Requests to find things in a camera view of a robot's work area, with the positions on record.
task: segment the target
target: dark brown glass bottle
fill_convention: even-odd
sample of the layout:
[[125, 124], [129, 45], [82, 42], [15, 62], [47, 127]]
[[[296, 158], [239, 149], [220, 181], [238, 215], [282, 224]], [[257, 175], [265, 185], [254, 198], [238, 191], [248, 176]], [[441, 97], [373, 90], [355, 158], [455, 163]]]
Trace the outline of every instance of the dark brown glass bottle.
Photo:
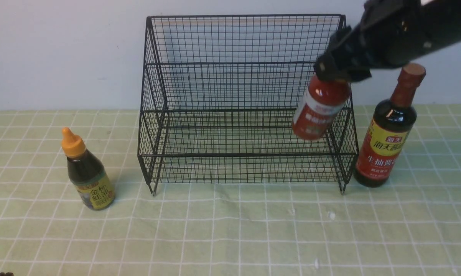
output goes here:
[[69, 128], [62, 129], [62, 135], [69, 178], [76, 186], [82, 202], [92, 210], [107, 208], [115, 199], [115, 190], [103, 164], [87, 150], [82, 138]]
[[411, 103], [425, 75], [419, 64], [404, 66], [391, 98], [376, 106], [353, 173], [360, 184], [379, 187], [388, 180], [415, 124], [417, 114]]

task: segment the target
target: metal wire basket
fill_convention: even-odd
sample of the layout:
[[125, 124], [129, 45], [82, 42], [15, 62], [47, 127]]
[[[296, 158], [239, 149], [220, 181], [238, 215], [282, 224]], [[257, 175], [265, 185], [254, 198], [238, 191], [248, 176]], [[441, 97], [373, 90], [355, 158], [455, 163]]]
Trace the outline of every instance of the metal wire basket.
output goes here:
[[344, 192], [358, 143], [352, 101], [324, 138], [292, 117], [343, 15], [147, 18], [138, 159], [159, 182], [334, 181]]

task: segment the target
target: bottle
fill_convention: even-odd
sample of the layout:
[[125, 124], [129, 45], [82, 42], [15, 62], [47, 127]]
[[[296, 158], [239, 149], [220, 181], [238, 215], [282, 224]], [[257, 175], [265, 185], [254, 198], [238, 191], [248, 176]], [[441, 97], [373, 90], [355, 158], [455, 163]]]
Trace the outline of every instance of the bottle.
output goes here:
[[407, 64], [401, 69], [390, 99], [376, 106], [353, 173], [360, 184], [379, 187], [389, 178], [415, 124], [417, 114], [411, 103], [425, 75], [423, 66]]
[[304, 140], [321, 138], [350, 95], [347, 82], [322, 82], [314, 75], [292, 120], [295, 135]]
[[62, 135], [69, 178], [76, 186], [82, 202], [91, 210], [107, 208], [115, 199], [115, 190], [103, 164], [89, 152], [82, 138], [69, 128], [62, 129]]

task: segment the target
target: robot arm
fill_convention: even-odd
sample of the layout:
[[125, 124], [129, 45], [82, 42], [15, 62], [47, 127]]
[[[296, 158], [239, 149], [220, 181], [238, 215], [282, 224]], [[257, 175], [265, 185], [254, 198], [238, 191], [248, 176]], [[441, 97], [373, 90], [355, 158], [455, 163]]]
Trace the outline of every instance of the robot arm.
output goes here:
[[364, 9], [330, 38], [314, 65], [320, 80], [359, 82], [461, 41], [461, 0], [368, 0]]

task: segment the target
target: bottle cap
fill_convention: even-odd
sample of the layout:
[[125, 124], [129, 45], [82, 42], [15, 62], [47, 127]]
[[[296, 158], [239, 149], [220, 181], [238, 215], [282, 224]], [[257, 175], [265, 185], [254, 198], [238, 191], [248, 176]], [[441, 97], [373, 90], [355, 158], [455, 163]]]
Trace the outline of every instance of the bottle cap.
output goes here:
[[408, 63], [403, 67], [401, 73], [399, 73], [397, 81], [405, 87], [415, 88], [420, 86], [425, 75], [425, 67], [418, 63]]
[[86, 145], [80, 136], [75, 135], [69, 128], [62, 129], [62, 149], [67, 157], [77, 157], [86, 151]]

